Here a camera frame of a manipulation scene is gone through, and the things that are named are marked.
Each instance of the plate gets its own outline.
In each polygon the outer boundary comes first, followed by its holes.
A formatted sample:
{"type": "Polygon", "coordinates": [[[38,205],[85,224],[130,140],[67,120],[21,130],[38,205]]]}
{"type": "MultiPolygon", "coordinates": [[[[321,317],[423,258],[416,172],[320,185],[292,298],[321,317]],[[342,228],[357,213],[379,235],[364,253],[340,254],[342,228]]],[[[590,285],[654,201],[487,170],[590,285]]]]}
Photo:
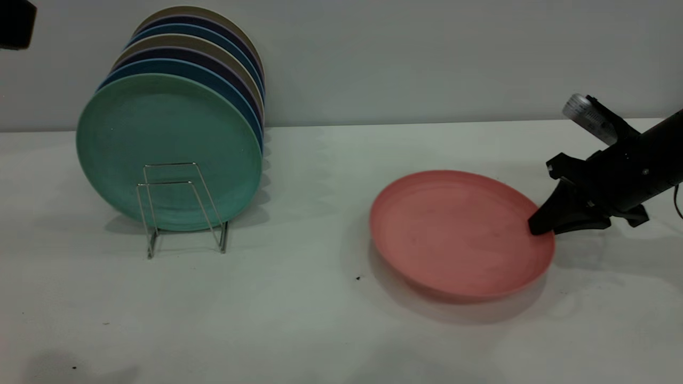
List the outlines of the plate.
{"type": "MultiPolygon", "coordinates": [[[[168,74],[136,74],[97,92],[81,114],[76,149],[95,190],[136,220],[136,185],[144,182],[146,164],[199,164],[224,221],[249,205],[261,176],[257,140],[242,114],[209,87],[168,74]]],[[[150,182],[193,181],[212,223],[219,222],[193,167],[151,169],[148,176],[150,182]]],[[[150,192],[159,228],[208,227],[187,184],[150,192]]],[[[149,205],[143,205],[151,225],[149,205]]]]}
{"type": "Polygon", "coordinates": [[[256,111],[261,127],[263,127],[263,110],[262,106],[257,102],[257,97],[255,97],[244,80],[242,80],[233,70],[227,67],[225,64],[221,63],[219,60],[201,53],[199,51],[194,51],[192,49],[176,48],[176,47],[162,47],[146,49],[129,56],[124,61],[121,61],[114,70],[126,66],[128,64],[135,63],[136,61],[149,60],[149,59],[176,59],[187,61],[198,66],[202,66],[217,75],[222,77],[225,81],[232,84],[240,94],[242,94],[252,110],[256,111]]]}
{"type": "Polygon", "coordinates": [[[261,73],[263,74],[263,63],[261,62],[261,57],[258,55],[258,51],[256,51],[256,47],[253,45],[251,42],[251,39],[247,36],[247,34],[240,29],[235,23],[232,21],[228,20],[227,18],[221,16],[220,14],[213,12],[211,10],[207,10],[205,8],[200,8],[200,7],[193,7],[191,5],[179,5],[176,7],[170,7],[166,8],[164,10],[158,11],[157,13],[151,15],[150,17],[146,18],[140,26],[135,30],[134,36],[137,35],[141,29],[144,29],[147,27],[150,23],[153,23],[154,21],[168,17],[168,16],[177,16],[177,15],[187,15],[187,16],[197,16],[197,17],[202,17],[206,18],[208,20],[211,20],[215,23],[220,24],[223,28],[226,28],[228,31],[232,32],[235,34],[242,42],[247,45],[249,50],[253,53],[254,57],[256,58],[258,62],[258,66],[261,68],[261,73]]]}
{"type": "Polygon", "coordinates": [[[138,35],[136,35],[133,39],[130,40],[130,42],[128,42],[128,46],[150,36],[163,35],[168,33],[203,38],[225,49],[227,52],[233,55],[247,69],[247,71],[249,71],[249,74],[254,78],[254,80],[258,84],[259,90],[263,95],[265,95],[262,75],[258,72],[257,68],[254,67],[253,61],[249,59],[244,54],[244,52],[240,48],[238,48],[232,41],[209,29],[191,24],[159,25],[158,27],[146,29],[138,35]]]}
{"type": "Polygon", "coordinates": [[[254,79],[259,84],[261,91],[264,90],[263,72],[258,66],[254,54],[233,33],[219,24],[200,17],[194,16],[171,16],[163,18],[145,26],[133,36],[131,42],[139,38],[153,36],[162,33],[185,33],[192,36],[202,37],[220,45],[239,60],[249,72],[253,72],[254,79]]]}
{"type": "Polygon", "coordinates": [[[457,300],[504,297],[550,266],[555,235],[534,236],[538,207],[502,182],[430,171],[390,184],[372,205],[372,238],[382,257],[418,286],[457,300]]]}
{"type": "Polygon", "coordinates": [[[192,49],[194,51],[205,53],[219,60],[221,63],[230,67],[240,76],[240,78],[247,84],[247,87],[249,87],[251,90],[251,93],[255,96],[258,96],[259,100],[257,102],[261,105],[261,108],[263,108],[263,95],[261,94],[256,81],[249,74],[249,71],[247,71],[247,69],[225,49],[222,49],[218,45],[202,38],[196,38],[194,36],[188,35],[167,34],[156,35],[142,39],[126,48],[121,55],[119,55],[118,59],[113,65],[113,68],[116,68],[121,61],[124,61],[131,55],[146,49],[154,49],[162,46],[192,49]]]}
{"type": "Polygon", "coordinates": [[[112,72],[107,79],[104,80],[102,85],[100,85],[99,89],[118,79],[141,73],[174,74],[176,76],[194,80],[218,92],[245,117],[257,139],[259,148],[263,150],[263,130],[260,126],[259,119],[256,116],[256,112],[249,106],[247,99],[240,94],[234,85],[225,81],[225,79],[215,72],[198,66],[197,64],[176,59],[149,59],[136,61],[135,63],[122,66],[112,72]]]}

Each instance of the white table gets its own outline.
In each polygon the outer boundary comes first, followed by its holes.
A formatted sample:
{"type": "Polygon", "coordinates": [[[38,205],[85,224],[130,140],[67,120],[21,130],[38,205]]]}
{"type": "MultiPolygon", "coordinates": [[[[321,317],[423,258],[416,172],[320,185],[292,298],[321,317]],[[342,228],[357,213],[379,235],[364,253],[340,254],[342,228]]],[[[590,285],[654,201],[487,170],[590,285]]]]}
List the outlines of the white table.
{"type": "MultiPolygon", "coordinates": [[[[632,120],[638,129],[658,120],[632,120]]],[[[683,221],[557,237],[547,276],[496,303],[413,293],[370,243],[392,180],[461,169],[537,203],[545,161],[603,145],[569,121],[272,128],[231,227],[162,237],[89,186],[74,133],[0,134],[0,383],[680,383],[683,221]]]]}

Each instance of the wire plate holder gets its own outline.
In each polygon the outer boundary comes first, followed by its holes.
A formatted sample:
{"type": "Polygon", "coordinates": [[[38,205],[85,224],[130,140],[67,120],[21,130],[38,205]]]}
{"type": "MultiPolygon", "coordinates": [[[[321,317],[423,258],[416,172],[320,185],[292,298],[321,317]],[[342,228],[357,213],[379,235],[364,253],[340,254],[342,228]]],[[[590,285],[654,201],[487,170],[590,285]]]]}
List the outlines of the wire plate holder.
{"type": "Polygon", "coordinates": [[[192,192],[194,192],[195,197],[197,198],[197,203],[199,204],[199,207],[201,208],[201,212],[204,214],[204,218],[206,219],[206,224],[209,226],[209,230],[211,231],[211,235],[213,235],[214,240],[216,241],[216,246],[218,247],[219,251],[221,253],[225,253],[225,247],[227,245],[227,229],[228,229],[228,221],[223,221],[221,219],[220,214],[218,213],[218,210],[216,209],[216,204],[214,204],[213,197],[211,197],[211,192],[209,192],[209,188],[206,186],[206,181],[204,180],[204,175],[201,174],[201,169],[199,168],[199,164],[197,163],[165,163],[165,164],[147,164],[142,168],[142,173],[145,176],[145,182],[139,183],[135,187],[135,191],[137,192],[137,202],[140,205],[140,215],[142,216],[142,225],[145,227],[145,234],[147,235],[147,259],[152,259],[154,257],[154,246],[156,244],[156,239],[159,237],[159,227],[156,224],[156,216],[154,215],[154,205],[152,204],[152,192],[150,190],[150,186],[160,186],[164,185],[167,187],[174,187],[174,186],[179,186],[179,185],[186,185],[192,188],[192,192]],[[206,195],[209,198],[209,202],[211,203],[211,207],[214,210],[214,213],[216,214],[216,217],[219,220],[219,225],[221,226],[221,235],[220,238],[216,236],[216,232],[214,231],[214,225],[211,223],[211,220],[209,220],[209,216],[206,214],[206,209],[204,208],[204,204],[201,202],[201,198],[199,197],[199,193],[197,192],[197,187],[195,186],[195,183],[192,182],[191,180],[187,181],[173,181],[173,182],[149,182],[149,179],[147,177],[147,170],[150,168],[164,168],[164,167],[194,167],[197,170],[197,173],[199,174],[199,179],[201,180],[201,184],[204,186],[204,190],[206,191],[206,195]],[[144,188],[147,190],[147,199],[150,202],[150,212],[152,213],[152,221],[154,224],[154,231],[150,233],[150,229],[147,225],[147,219],[145,218],[145,208],[142,205],[142,198],[140,195],[140,188],[144,188]]]}

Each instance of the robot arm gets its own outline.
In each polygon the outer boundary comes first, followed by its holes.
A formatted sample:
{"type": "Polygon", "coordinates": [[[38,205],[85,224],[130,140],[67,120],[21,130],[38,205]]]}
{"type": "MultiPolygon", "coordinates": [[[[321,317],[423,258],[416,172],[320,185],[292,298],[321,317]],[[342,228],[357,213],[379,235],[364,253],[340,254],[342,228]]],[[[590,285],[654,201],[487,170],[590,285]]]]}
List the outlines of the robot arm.
{"type": "Polygon", "coordinates": [[[36,12],[36,7],[27,0],[0,1],[0,49],[29,47],[36,12]]]}
{"type": "Polygon", "coordinates": [[[683,181],[683,109],[642,134],[591,96],[573,95],[563,113],[609,147],[546,163],[560,181],[529,219],[532,234],[605,229],[611,216],[636,227],[649,220],[641,203],[683,181]]]}

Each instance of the green plate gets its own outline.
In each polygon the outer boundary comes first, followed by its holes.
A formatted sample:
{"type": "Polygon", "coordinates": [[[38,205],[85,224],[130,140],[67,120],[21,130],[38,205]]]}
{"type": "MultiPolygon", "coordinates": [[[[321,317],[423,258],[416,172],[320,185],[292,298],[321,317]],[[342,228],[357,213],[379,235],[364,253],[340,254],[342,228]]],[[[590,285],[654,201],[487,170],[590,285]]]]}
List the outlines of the green plate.
{"type": "MultiPolygon", "coordinates": [[[[136,74],[97,92],[81,114],[76,149],[95,190],[138,221],[136,186],[145,181],[145,165],[197,163],[223,221],[249,205],[261,178],[258,141],[237,109],[210,88],[169,74],[136,74]]],[[[196,168],[147,173],[149,182],[192,181],[212,224],[219,223],[196,168]]],[[[153,185],[150,193],[159,228],[208,228],[188,184],[153,185]]],[[[146,189],[140,196],[152,225],[146,189]]]]}

